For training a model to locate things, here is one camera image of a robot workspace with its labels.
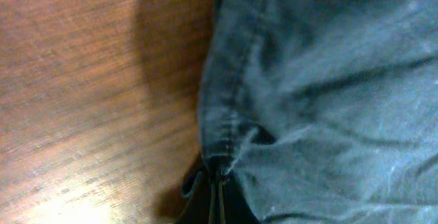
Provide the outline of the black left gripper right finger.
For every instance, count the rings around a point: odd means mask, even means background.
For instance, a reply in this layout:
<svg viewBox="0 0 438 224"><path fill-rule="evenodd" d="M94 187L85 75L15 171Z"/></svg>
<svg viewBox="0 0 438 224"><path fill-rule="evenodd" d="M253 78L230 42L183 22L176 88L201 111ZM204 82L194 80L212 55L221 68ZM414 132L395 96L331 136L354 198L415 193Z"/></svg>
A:
<svg viewBox="0 0 438 224"><path fill-rule="evenodd" d="M218 178L219 224L260 224L245 200L235 173Z"/></svg>

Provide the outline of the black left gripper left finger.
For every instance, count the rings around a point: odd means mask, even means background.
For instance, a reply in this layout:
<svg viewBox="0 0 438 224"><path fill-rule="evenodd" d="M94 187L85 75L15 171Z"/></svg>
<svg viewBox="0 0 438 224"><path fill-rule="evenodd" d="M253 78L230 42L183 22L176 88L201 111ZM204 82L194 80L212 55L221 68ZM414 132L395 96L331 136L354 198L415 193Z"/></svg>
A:
<svg viewBox="0 0 438 224"><path fill-rule="evenodd" d="M216 189L205 165L192 169L185 178L181 195L187 203L175 224L210 224Z"/></svg>

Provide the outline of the navy blue shorts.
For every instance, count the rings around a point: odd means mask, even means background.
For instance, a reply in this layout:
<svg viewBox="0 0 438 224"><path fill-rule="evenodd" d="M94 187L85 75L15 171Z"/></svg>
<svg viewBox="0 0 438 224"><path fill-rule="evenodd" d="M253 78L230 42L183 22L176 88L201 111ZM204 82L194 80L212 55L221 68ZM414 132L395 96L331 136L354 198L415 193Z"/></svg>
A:
<svg viewBox="0 0 438 224"><path fill-rule="evenodd" d="M217 223L436 223L437 0L216 0L198 120Z"/></svg>

